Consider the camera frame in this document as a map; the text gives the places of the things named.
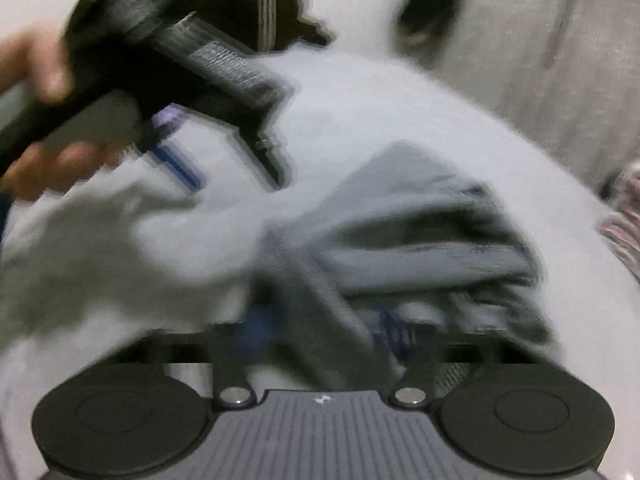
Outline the person's left hand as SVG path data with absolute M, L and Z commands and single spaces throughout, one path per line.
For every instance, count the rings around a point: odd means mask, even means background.
M 73 88 L 67 68 L 66 47 L 46 26 L 32 26 L 1 40 L 1 90 L 28 80 L 40 101 L 63 101 Z M 42 194 L 64 194 L 75 184 L 87 181 L 104 167 L 119 165 L 124 144 L 70 144 L 64 151 L 50 152 L 32 144 L 1 178 L 12 197 L 33 203 Z

